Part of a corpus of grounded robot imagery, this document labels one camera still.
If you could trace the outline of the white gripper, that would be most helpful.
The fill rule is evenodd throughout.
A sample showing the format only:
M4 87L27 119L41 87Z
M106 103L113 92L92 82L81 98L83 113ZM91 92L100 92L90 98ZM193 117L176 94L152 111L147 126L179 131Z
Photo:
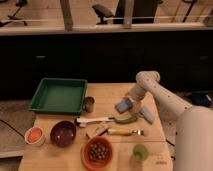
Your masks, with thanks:
M144 99L146 94L146 90L143 89L142 87L140 87L138 84L135 84L128 92L127 92L127 96L129 98L131 98L133 101L135 102L140 102L141 100ZM125 104L126 104L126 111L130 111L133 106L134 106L134 102L129 99L126 98L125 99Z

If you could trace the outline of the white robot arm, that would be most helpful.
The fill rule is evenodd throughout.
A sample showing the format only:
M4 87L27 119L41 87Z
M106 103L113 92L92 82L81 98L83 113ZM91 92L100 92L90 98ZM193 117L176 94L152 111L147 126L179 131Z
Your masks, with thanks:
M141 101L147 92L178 117L173 171L213 171L213 110L192 105L159 84L157 71L140 71L128 95Z

